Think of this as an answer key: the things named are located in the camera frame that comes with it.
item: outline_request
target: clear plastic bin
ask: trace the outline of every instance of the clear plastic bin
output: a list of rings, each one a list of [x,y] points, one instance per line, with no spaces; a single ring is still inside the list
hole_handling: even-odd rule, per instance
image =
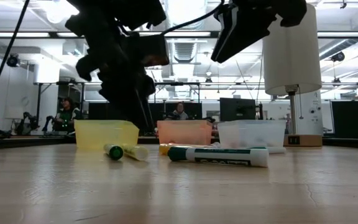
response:
[[[75,120],[78,150],[103,151],[105,144],[136,145],[139,129],[129,121]]]
[[[239,120],[218,124],[222,148],[283,147],[285,121]]]
[[[212,124],[205,120],[157,121],[160,144],[210,145]]]

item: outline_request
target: green marker cap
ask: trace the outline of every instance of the green marker cap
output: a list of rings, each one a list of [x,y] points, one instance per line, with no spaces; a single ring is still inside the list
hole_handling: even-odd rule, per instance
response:
[[[112,160],[119,160],[124,155],[124,151],[119,146],[113,146],[109,150],[109,156]]]
[[[171,161],[186,161],[187,160],[186,151],[187,148],[185,147],[172,146],[168,150],[168,157],[170,158]]]

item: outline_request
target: wooden table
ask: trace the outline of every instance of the wooden table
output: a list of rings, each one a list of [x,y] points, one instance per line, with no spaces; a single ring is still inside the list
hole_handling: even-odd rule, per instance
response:
[[[110,161],[74,145],[0,150],[0,224],[358,224],[358,149],[270,156],[269,169]]]

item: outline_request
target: person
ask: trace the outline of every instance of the person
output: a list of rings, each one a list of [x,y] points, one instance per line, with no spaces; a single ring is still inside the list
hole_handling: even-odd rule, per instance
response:
[[[75,107],[74,101],[66,97],[62,101],[62,109],[56,114],[53,128],[55,131],[73,131],[74,119],[80,119],[80,109]]]
[[[189,116],[185,113],[185,105],[182,102],[177,104],[177,109],[173,111],[173,114],[179,117],[178,120],[186,120],[189,118]]]

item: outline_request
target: yellow plastic bin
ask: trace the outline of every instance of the yellow plastic bin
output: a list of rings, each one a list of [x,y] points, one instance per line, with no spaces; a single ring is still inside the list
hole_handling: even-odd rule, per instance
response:
[[[160,144],[210,145],[212,124],[205,120],[157,121]]]
[[[129,121],[76,120],[77,150],[103,151],[105,144],[136,145],[139,129]]]

